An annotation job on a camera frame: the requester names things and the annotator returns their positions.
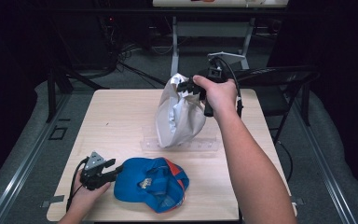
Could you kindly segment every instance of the dark background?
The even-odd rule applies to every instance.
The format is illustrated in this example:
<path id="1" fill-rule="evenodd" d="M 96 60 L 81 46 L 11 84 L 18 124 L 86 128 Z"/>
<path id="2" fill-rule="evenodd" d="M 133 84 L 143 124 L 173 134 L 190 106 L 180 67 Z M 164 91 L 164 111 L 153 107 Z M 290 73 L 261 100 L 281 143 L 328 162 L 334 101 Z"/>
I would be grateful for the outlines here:
<path id="1" fill-rule="evenodd" d="M 137 3 L 138 7 L 150 5 L 150 1 Z M 311 85 L 311 90 L 323 101 L 337 126 L 346 162 L 358 179 L 358 1 L 290 0 L 287 10 L 323 12 L 326 16 L 283 20 L 268 65 L 319 66 L 322 76 Z M 147 48 L 147 24 L 154 19 L 124 19 L 117 18 L 124 38 Z M 72 34 L 65 28 L 69 20 L 73 18 L 55 18 L 61 25 L 60 33 Z M 138 28 L 129 29 L 126 22 Z M 75 28 L 79 33 L 70 41 L 74 46 L 95 49 L 97 56 L 91 59 L 71 57 L 49 23 L 43 17 L 30 17 L 16 1 L 0 0 L 0 167 L 32 114 L 37 99 L 34 88 L 47 79 L 53 63 L 72 67 L 81 62 L 97 69 L 115 66 L 111 64 L 112 49 L 106 47 L 102 36 L 84 36 L 84 30 L 99 29 L 97 21 L 77 21 Z"/>

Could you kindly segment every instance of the gray floor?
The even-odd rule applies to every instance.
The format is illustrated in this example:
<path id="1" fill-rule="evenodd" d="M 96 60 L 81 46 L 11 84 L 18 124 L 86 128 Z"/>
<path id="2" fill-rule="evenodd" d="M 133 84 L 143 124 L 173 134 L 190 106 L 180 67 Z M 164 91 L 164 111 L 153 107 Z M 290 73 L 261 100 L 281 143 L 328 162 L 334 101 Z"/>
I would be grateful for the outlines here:
<path id="1" fill-rule="evenodd" d="M 235 52 L 237 46 L 241 48 L 241 40 L 235 38 L 187 39 L 181 45 L 179 72 L 185 76 L 196 74 L 208 66 L 206 53 L 222 50 Z M 273 40 L 254 36 L 247 54 L 250 67 L 265 66 L 272 47 Z M 136 49 L 131 52 L 125 63 L 151 76 L 168 80 L 171 71 L 171 54 L 171 52 L 160 54 Z M 154 87 L 129 71 L 120 72 L 121 69 L 119 67 L 113 74 L 94 78 L 93 81 L 112 89 L 163 88 L 157 83 Z M 20 186 L 21 190 L 13 195 L 15 200 L 7 205 L 7 212 L 3 213 L 0 223 L 49 223 L 46 219 L 48 209 L 40 205 L 54 195 L 92 97 L 92 90 L 89 87 L 77 80 L 72 82 L 75 86 L 73 94 L 62 96 L 58 93 L 59 98 L 67 101 L 65 106 L 60 107 L 60 114 L 53 122 L 53 125 L 67 130 L 62 140 L 39 139 L 45 130 L 49 131 L 47 134 L 49 137 L 51 129 L 45 123 L 48 117 L 47 83 L 42 83 L 36 88 L 38 103 L 34 113 L 0 171 L 0 199 L 17 169 L 22 167 L 24 158 L 35 147 L 40 147 L 40 153 L 36 155 L 37 160 L 31 172 L 24 177 L 26 181 Z M 324 170 L 318 163 L 312 143 L 301 128 L 302 121 L 295 112 L 292 111 L 286 122 L 281 142 L 290 152 L 294 162 L 293 174 L 289 181 L 290 190 L 294 196 L 305 202 L 297 207 L 298 222 L 345 223 L 332 200 L 332 192 L 326 186 L 328 183 L 324 178 Z M 351 176 L 351 170 L 344 161 L 343 147 L 336 128 L 325 112 L 323 104 L 313 94 L 310 97 L 310 124 L 318 147 L 322 150 L 345 202 L 358 223 L 358 182 Z M 289 157 L 282 146 L 277 145 L 276 148 L 283 170 L 288 175 Z"/>

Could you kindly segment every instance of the black chair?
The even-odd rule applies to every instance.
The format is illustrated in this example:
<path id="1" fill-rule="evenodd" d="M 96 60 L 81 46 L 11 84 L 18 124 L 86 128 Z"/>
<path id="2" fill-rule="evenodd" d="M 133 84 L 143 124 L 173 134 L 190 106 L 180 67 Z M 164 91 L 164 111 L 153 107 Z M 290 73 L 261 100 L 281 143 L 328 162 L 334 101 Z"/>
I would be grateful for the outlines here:
<path id="1" fill-rule="evenodd" d="M 234 74 L 241 88 L 255 90 L 265 117 L 282 117 L 278 127 L 269 127 L 277 131 L 272 137 L 274 145 L 301 88 L 302 109 L 308 113 L 309 83 L 320 75 L 314 66 L 266 67 L 239 70 Z"/>

